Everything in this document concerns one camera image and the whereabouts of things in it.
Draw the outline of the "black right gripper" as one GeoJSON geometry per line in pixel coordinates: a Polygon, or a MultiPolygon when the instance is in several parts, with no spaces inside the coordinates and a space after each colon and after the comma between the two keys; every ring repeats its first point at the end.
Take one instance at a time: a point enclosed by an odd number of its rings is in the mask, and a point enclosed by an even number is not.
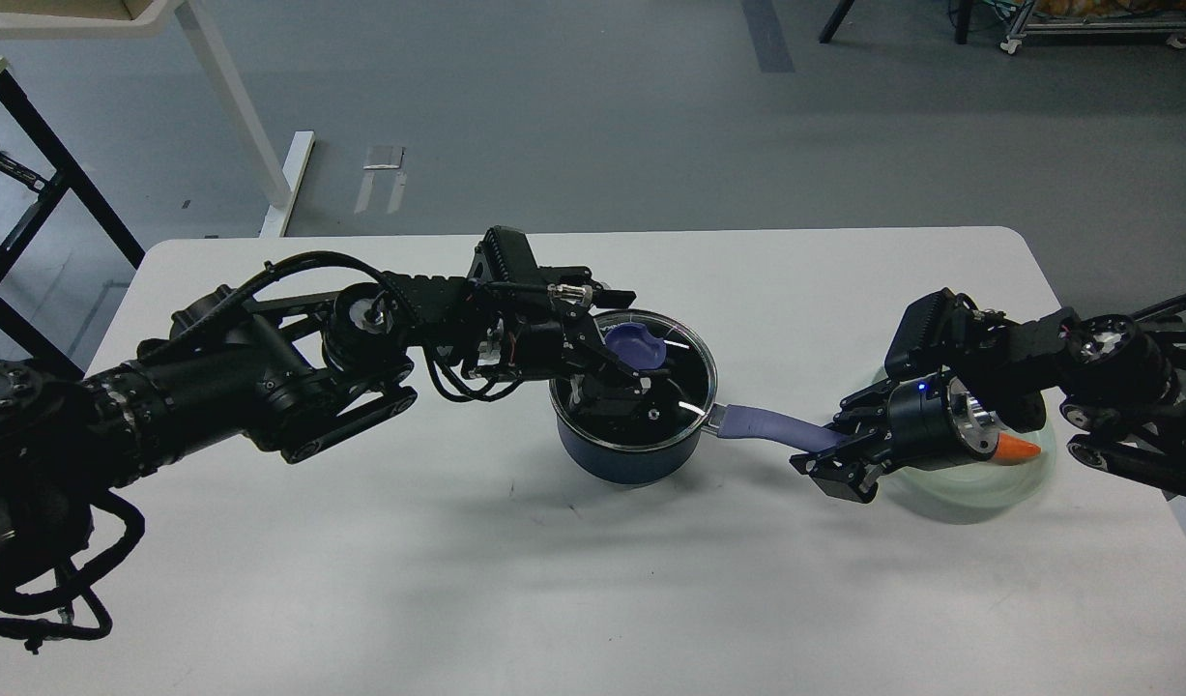
{"type": "Polygon", "coordinates": [[[990,461],[1002,432],[997,415],[952,373],[903,384],[880,379],[849,392],[825,428],[852,438],[821,452],[793,454],[791,466],[828,497],[862,504],[874,502],[876,480],[892,464],[990,461]],[[880,428],[888,436],[857,435],[880,428]]]}

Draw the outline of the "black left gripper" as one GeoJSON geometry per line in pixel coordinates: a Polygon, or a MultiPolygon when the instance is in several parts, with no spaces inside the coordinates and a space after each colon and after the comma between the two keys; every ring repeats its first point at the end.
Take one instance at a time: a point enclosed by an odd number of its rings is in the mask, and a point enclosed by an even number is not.
{"type": "Polygon", "coordinates": [[[629,419],[649,396],[650,379],[638,375],[663,368],[667,343],[649,328],[606,328],[602,336],[593,317],[597,308],[631,307],[635,292],[608,289],[587,266],[536,263],[527,234],[508,226],[483,235],[468,281],[480,332],[461,356],[465,378],[573,376],[575,419],[629,419]]]}

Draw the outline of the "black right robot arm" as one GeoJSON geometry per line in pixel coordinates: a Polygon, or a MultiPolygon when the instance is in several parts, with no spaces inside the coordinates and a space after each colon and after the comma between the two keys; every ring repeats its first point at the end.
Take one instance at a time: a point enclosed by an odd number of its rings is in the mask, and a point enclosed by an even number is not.
{"type": "Polygon", "coordinates": [[[986,462],[1003,432],[1040,430],[1042,392],[1056,389],[1076,461],[1186,497],[1185,309],[1186,294],[1130,314],[1063,307],[1018,323],[952,290],[920,296],[884,378],[841,401],[831,443],[801,446],[790,462],[825,494],[868,503],[884,475],[986,462]]]}

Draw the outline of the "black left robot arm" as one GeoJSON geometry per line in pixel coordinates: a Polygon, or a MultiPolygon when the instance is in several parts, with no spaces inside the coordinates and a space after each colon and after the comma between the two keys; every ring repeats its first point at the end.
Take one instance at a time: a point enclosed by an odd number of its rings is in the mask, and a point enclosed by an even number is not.
{"type": "Polygon", "coordinates": [[[145,535],[119,489],[238,435],[288,462],[329,451],[415,404],[412,349],[449,402],[574,379],[598,416],[632,415],[669,375],[667,343],[629,349],[597,323],[635,299],[495,226],[464,276],[307,251],[200,296],[101,373],[0,360],[0,637],[36,652],[109,634],[93,587],[145,535]]]}

